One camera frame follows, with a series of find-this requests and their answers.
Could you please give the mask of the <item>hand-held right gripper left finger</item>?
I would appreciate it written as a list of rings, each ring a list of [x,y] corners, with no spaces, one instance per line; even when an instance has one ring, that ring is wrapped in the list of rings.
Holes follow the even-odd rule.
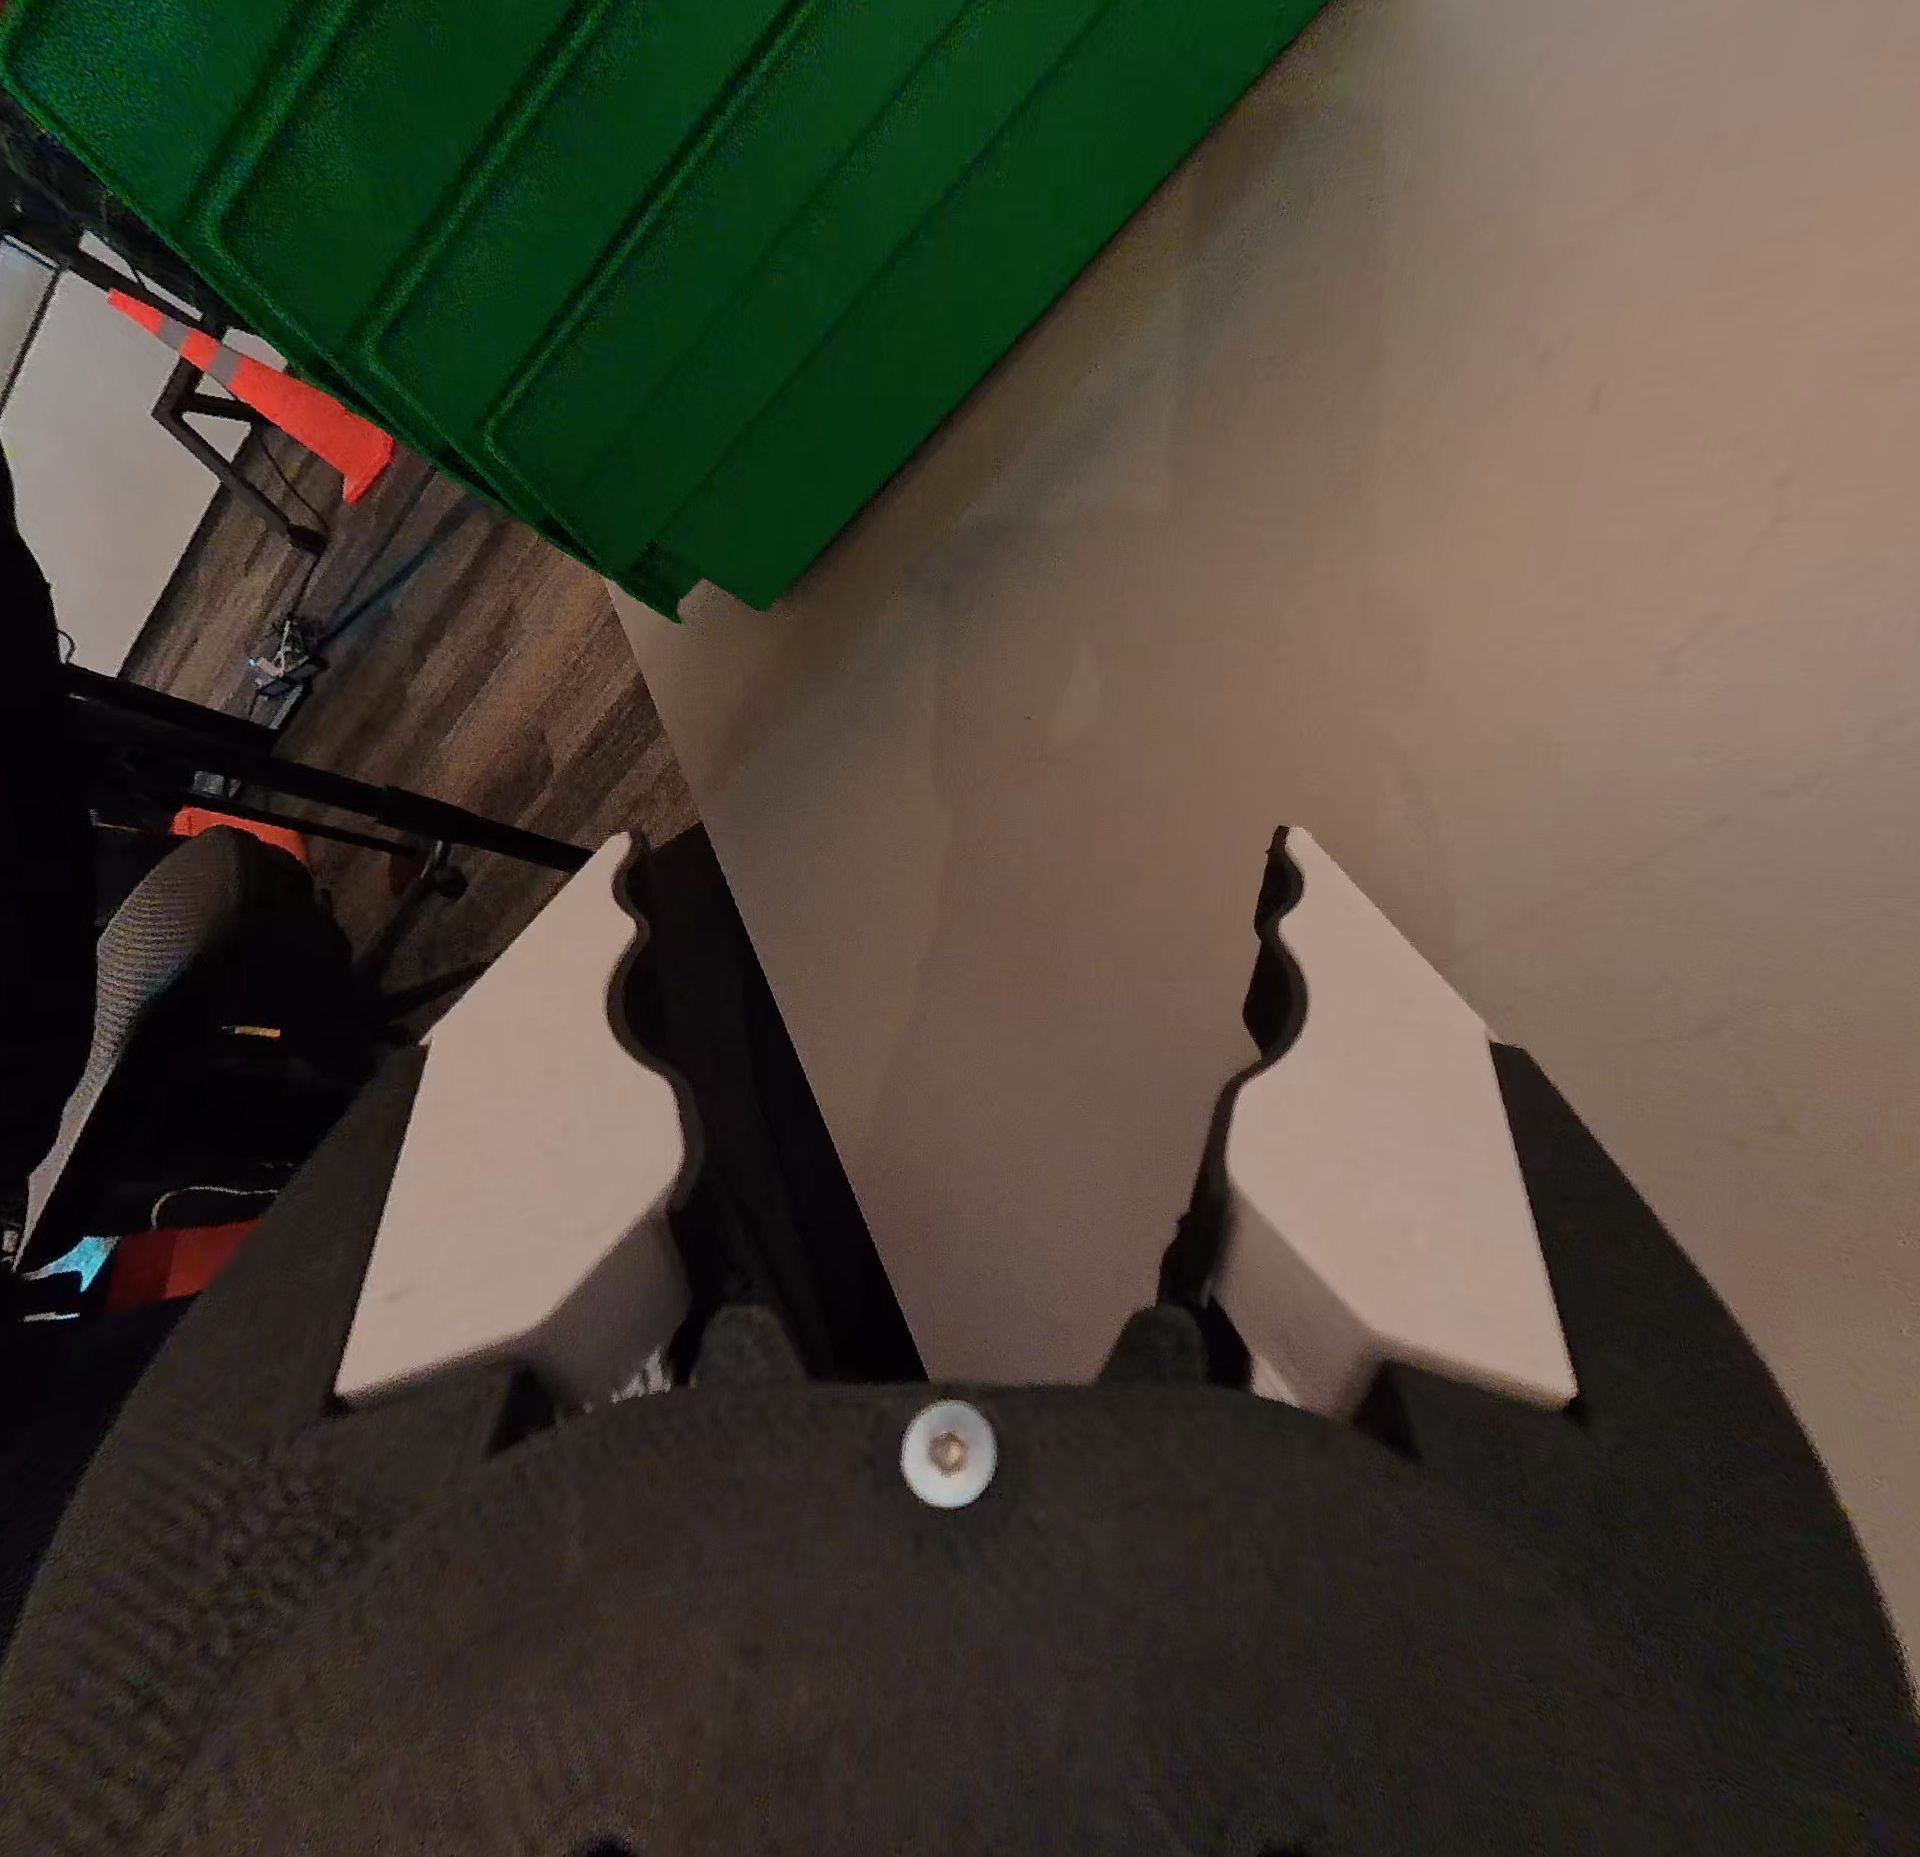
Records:
[[[670,1213],[698,1145],[630,1027],[649,928],[617,833],[469,986],[424,1060],[333,1391],[371,1405],[484,1363],[563,1410],[666,1365],[691,1291]]]

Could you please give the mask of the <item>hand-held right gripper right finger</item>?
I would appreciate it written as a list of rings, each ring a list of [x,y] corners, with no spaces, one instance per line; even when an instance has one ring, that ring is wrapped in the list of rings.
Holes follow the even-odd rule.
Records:
[[[1572,1404],[1492,1033],[1303,827],[1266,851],[1242,1024],[1164,1301],[1223,1315],[1282,1401],[1328,1417],[1389,1363]]]

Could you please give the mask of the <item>black office chair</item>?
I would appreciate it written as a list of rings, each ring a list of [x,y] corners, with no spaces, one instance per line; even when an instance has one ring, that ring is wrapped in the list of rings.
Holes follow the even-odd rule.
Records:
[[[95,939],[91,1043],[25,1183],[25,1266],[214,1192],[280,1187],[371,1069],[378,1021],[301,859],[246,828],[178,843]]]

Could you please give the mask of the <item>white table with black legs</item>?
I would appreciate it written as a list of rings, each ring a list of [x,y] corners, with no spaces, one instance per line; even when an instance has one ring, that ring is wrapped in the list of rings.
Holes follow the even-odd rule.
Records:
[[[326,545],[308,458],[240,419],[158,419],[178,356],[4,240],[4,456],[76,658],[202,700]]]

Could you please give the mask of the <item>orange traffic cone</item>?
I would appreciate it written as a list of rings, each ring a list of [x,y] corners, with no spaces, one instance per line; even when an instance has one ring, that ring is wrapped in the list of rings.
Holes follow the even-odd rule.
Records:
[[[229,405],[240,405],[332,467],[342,479],[344,504],[366,498],[390,469],[395,440],[323,388],[189,326],[122,287],[108,290],[108,305],[155,333],[202,378],[218,385]]]

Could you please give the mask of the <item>black metal frame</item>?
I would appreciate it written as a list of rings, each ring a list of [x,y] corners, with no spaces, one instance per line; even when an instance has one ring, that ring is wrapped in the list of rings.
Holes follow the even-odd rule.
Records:
[[[346,773],[283,757],[278,732],[149,686],[60,665],[66,700],[86,740],[178,787],[189,804],[352,843],[398,859],[477,851],[551,874],[576,874],[590,851],[442,798],[369,784]]]

